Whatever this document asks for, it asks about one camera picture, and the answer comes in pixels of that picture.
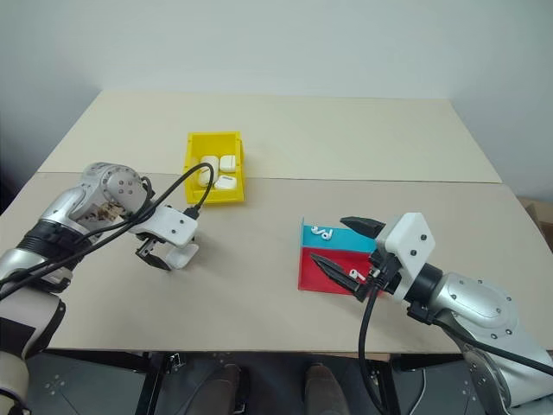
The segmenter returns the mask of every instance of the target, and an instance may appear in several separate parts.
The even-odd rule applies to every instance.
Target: metal frame
[[[157,398],[162,389],[163,378],[166,374],[178,370],[178,367],[183,365],[181,354],[173,352],[153,352],[138,355],[126,352],[47,349],[43,353],[120,367],[136,373],[146,374],[135,415],[154,415]]]
[[[380,391],[382,406],[390,415],[401,415],[401,407],[397,398],[391,363],[387,361],[370,362],[378,380],[378,390]]]
[[[133,354],[126,352],[47,349],[47,354],[90,361],[101,365],[120,367],[145,374],[142,391],[137,402],[135,415],[154,415],[163,378],[184,365],[183,354],[175,352],[153,352]],[[369,361],[372,373],[378,381],[382,405],[390,415],[401,415],[393,371],[410,371],[459,361],[460,354],[401,354],[388,361]]]

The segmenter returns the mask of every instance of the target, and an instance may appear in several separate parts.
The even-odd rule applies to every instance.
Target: robotic arm
[[[200,204],[184,213],[157,206],[169,190],[152,201],[149,180],[133,169],[92,164],[78,185],[58,196],[19,245],[0,258],[0,414],[23,412],[29,383],[25,360],[48,346],[66,311],[55,294],[70,285],[73,269],[87,253],[105,245],[105,239],[99,241],[102,232],[120,228],[118,234],[136,234],[144,241],[138,257],[164,270],[182,268],[197,252],[190,241]],[[113,225],[119,217],[123,221]],[[152,250],[165,242],[173,248],[163,260]]]
[[[486,413],[553,414],[553,360],[524,331],[512,297],[482,280],[454,272],[444,275],[426,264],[435,242],[422,214],[404,214],[387,225],[357,217],[341,222],[375,239],[377,251],[367,284],[312,254],[333,281],[360,301],[376,285],[399,302],[407,301],[408,316],[440,326],[463,353]]]

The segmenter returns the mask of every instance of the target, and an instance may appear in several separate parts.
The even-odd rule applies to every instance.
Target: red and blue mat
[[[328,278],[311,259],[310,254],[316,253],[330,259],[340,265],[346,274],[355,269],[366,276],[371,268],[371,253],[376,249],[376,241],[351,229],[317,225],[319,229],[333,231],[332,238],[324,240],[320,235],[311,232],[312,226],[302,222],[298,289],[351,295]]]

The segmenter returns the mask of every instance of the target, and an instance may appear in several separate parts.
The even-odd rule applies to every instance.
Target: red board
[[[333,294],[352,294],[327,277],[311,259],[311,253],[316,253],[317,255],[330,259],[341,266],[346,274],[349,274],[350,270],[355,269],[366,276],[371,267],[369,261],[371,255],[366,252],[303,247],[300,255],[299,290],[330,292]]]

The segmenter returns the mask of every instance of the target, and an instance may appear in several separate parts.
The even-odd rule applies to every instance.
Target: cardboard box
[[[551,252],[553,252],[553,203],[534,201],[525,197],[519,197],[518,199],[542,233]]]

